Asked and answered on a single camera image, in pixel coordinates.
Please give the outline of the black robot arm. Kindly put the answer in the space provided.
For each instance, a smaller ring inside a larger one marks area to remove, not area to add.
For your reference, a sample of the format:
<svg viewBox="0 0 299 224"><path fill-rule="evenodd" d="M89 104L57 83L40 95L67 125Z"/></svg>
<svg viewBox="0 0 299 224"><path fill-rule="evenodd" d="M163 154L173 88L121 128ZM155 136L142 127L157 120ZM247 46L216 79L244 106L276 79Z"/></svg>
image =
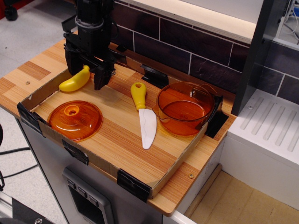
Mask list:
<svg viewBox="0 0 299 224"><path fill-rule="evenodd" d="M109 49L113 20L112 0L76 0L78 33L65 32L65 58L71 75L84 65L94 73L94 89L100 90L114 74L116 58Z"/></svg>

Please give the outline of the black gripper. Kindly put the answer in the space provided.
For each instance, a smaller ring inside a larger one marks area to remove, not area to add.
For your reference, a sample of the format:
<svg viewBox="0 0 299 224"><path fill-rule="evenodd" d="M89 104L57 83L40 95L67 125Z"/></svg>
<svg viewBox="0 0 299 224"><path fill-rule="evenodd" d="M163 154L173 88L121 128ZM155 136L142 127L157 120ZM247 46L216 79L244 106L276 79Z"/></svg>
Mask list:
<svg viewBox="0 0 299 224"><path fill-rule="evenodd" d="M95 69L94 89L100 90L114 75L116 59L109 49L112 23L99 26L80 26L78 33L65 32L65 59L71 75L79 73L84 65Z"/></svg>

